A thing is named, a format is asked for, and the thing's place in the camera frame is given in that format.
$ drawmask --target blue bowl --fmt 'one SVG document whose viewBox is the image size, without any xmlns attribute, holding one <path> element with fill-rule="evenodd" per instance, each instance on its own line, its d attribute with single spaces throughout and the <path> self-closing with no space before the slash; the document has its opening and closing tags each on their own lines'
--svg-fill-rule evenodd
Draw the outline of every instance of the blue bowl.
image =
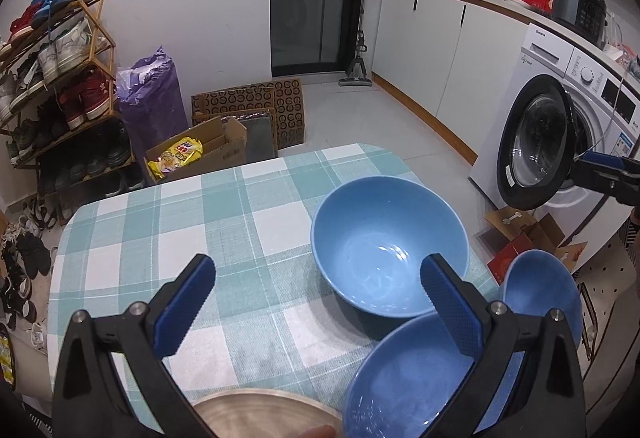
<svg viewBox="0 0 640 438">
<path fill-rule="evenodd" d="M 356 308 L 383 317 L 433 311 L 420 285 L 420 264 L 440 253 L 460 277 L 469 242 L 455 211 L 436 193 L 410 180 L 369 176 L 335 189 L 311 225 L 318 268 Z"/>
<path fill-rule="evenodd" d="M 511 263 L 500 298 L 514 312 L 545 315 L 560 308 L 576 346 L 582 314 L 574 280 L 554 256 L 527 251 Z M 507 402 L 524 352 L 513 354 L 477 431 L 495 424 Z M 344 397 L 348 438 L 415 438 L 447 404 L 472 365 L 460 354 L 437 313 L 413 319 L 389 333 L 364 360 Z"/>
</svg>

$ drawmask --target blue gripper pad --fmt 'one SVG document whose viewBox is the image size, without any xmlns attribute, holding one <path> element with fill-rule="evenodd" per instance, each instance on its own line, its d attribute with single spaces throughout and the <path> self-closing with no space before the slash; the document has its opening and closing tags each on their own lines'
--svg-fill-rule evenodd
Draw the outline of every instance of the blue gripper pad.
<svg viewBox="0 0 640 438">
<path fill-rule="evenodd" d="M 486 306 L 484 298 L 473 285 L 464 283 L 441 255 L 432 254 L 422 260 L 420 282 L 460 353 L 478 362 L 484 349 L 484 332 L 481 320 L 465 298 L 470 293 L 465 287 L 480 296 L 481 301 L 471 301 Z"/>
<path fill-rule="evenodd" d="M 172 283 L 162 286 L 154 299 L 159 297 L 161 302 L 163 289 L 173 296 L 153 326 L 153 349 L 157 358 L 175 355 L 215 283 L 213 260 L 196 255 Z"/>
<path fill-rule="evenodd" d="M 625 162 L 620 157 L 615 157 L 614 155 L 606 155 L 604 153 L 597 153 L 596 151 L 586 151 L 585 154 L 582 155 L 582 160 L 599 165 L 606 165 L 607 167 L 612 167 L 613 169 L 625 169 Z"/>
</svg>

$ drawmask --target person's hand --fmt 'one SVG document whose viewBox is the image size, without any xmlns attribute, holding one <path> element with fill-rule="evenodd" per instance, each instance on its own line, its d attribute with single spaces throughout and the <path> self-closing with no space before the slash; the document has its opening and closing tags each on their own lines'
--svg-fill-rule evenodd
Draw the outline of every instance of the person's hand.
<svg viewBox="0 0 640 438">
<path fill-rule="evenodd" d="M 337 432 L 330 425 L 321 425 L 303 432 L 298 438 L 335 438 Z"/>
</svg>

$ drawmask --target purple bag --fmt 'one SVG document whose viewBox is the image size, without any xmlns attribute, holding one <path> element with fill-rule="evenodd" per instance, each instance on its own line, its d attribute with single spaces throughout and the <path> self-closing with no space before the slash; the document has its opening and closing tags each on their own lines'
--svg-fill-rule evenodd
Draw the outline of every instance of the purple bag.
<svg viewBox="0 0 640 438">
<path fill-rule="evenodd" d="M 140 162 L 148 149 L 189 127 L 174 61 L 162 46 L 132 68 L 118 69 L 116 95 L 133 151 Z"/>
</svg>

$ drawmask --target table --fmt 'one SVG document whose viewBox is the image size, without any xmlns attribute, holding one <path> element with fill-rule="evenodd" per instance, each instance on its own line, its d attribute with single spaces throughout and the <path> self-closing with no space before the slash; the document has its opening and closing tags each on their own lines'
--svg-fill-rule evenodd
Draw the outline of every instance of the table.
<svg viewBox="0 0 640 438">
<path fill-rule="evenodd" d="M 213 258 L 216 285 L 177 354 L 164 359 L 191 403 L 228 388 L 274 388 L 341 409 L 376 343 L 401 322 L 360 312 L 316 267 L 310 227 L 322 199 L 377 174 L 419 182 L 385 149 L 351 144 L 247 164 L 85 205 L 54 263 L 47 347 L 53 378 L 71 314 L 94 317 L 149 301 L 196 253 Z M 466 280 L 497 292 L 471 252 Z M 140 420 L 158 428 L 122 355 L 116 368 Z"/>
</svg>

